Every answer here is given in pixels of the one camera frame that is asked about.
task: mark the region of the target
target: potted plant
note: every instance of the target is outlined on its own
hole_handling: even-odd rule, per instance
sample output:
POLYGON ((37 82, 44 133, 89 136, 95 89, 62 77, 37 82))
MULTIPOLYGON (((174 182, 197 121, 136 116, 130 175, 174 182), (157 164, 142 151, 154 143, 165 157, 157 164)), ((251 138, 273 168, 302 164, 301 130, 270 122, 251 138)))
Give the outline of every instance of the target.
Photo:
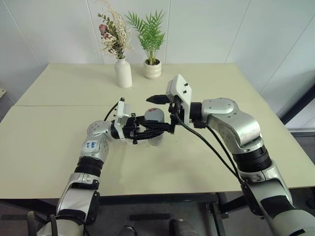
POLYGON ((107 1, 104 2, 111 16, 98 14, 98 17, 103 20, 103 24, 99 25, 102 44, 104 46, 102 51, 117 58, 115 72, 118 86, 128 88, 132 85, 131 68, 128 61, 126 61, 124 52, 133 49, 128 40, 130 31, 126 29, 122 16, 115 12, 107 1))
POLYGON ((164 18, 162 10, 154 14, 146 15, 146 20, 140 19, 137 14, 130 13, 126 15, 127 23, 138 32, 138 38, 143 50, 147 54, 144 61, 144 75, 149 78, 157 78, 161 75, 161 62, 156 58, 157 52, 164 42, 165 33, 161 31, 161 24, 164 18))

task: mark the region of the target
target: tabletop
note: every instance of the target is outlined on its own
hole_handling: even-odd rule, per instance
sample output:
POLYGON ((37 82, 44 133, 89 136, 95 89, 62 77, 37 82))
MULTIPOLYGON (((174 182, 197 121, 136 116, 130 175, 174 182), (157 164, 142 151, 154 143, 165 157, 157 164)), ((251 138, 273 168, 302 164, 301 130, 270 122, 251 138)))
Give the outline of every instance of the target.
MULTIPOLYGON (((289 188, 315 185, 313 163, 235 65, 163 65, 164 77, 160 80, 147 80, 140 71, 133 70, 134 85, 127 89, 100 75, 103 67, 110 68, 49 65, 19 104, 10 109, 0 123, 0 198, 59 198, 78 162, 87 127, 103 119, 121 96, 138 116, 148 108, 159 107, 168 122, 168 106, 150 104, 145 99, 165 93, 177 68, 190 83, 194 101, 229 97, 258 120, 269 154, 289 188), (89 71, 89 78, 84 73, 71 76, 71 71, 78 70, 89 71), (50 74, 56 75, 55 81, 50 74), (90 97, 90 92, 82 92, 85 86, 87 91, 94 87, 90 85, 92 81, 98 81, 95 83, 99 92, 90 97)), ((224 156, 206 129, 198 131, 224 156)), ((102 196, 241 190, 214 153, 182 127, 176 127, 174 135, 163 134, 158 147, 147 141, 137 145, 111 142, 100 182, 102 196)))

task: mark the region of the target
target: green plant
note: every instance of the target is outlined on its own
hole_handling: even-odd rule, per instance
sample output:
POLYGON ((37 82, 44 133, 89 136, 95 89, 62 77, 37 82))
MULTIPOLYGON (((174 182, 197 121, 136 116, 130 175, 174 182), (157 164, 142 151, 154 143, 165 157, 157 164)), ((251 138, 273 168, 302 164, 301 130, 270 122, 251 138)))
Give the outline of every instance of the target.
POLYGON ((139 33, 138 38, 141 46, 147 54, 150 65, 154 65, 157 61, 157 52, 164 42, 165 33, 161 31, 161 24, 164 17, 164 13, 161 10, 159 13, 155 11, 155 14, 150 13, 146 15, 146 21, 140 19, 137 14, 129 13, 126 15, 130 24, 139 33))

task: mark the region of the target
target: table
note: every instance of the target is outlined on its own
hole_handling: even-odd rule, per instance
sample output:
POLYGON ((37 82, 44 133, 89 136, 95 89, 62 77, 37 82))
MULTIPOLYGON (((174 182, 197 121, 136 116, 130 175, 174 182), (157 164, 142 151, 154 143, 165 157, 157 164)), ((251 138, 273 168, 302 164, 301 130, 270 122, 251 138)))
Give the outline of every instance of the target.
MULTIPOLYGON (((148 80, 133 65, 133 87, 114 83, 112 65, 50 64, 0 123, 0 198, 59 198, 76 167, 86 129, 120 97, 142 115, 145 99, 165 93, 181 73, 192 87, 192 100, 229 97, 254 116, 265 145, 289 188, 315 185, 314 165, 263 98, 234 64, 163 65, 159 79, 148 80)), ((224 156, 207 130, 200 130, 224 156)), ((101 196, 239 191, 234 176, 196 136, 176 127, 159 147, 110 144, 101 174, 101 196)))

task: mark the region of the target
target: white vase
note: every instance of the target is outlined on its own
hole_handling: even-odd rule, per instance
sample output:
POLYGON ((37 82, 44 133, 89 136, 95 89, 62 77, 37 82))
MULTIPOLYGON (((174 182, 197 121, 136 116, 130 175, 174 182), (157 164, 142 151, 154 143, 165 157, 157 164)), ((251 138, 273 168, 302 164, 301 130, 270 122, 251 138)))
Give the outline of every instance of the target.
POLYGON ((160 77, 162 73, 162 63, 158 60, 157 65, 148 65, 145 60, 143 63, 143 73, 148 79, 160 77))
POLYGON ((115 73, 119 87, 128 88, 132 85, 131 67, 129 62, 126 61, 126 57, 117 59, 115 73))

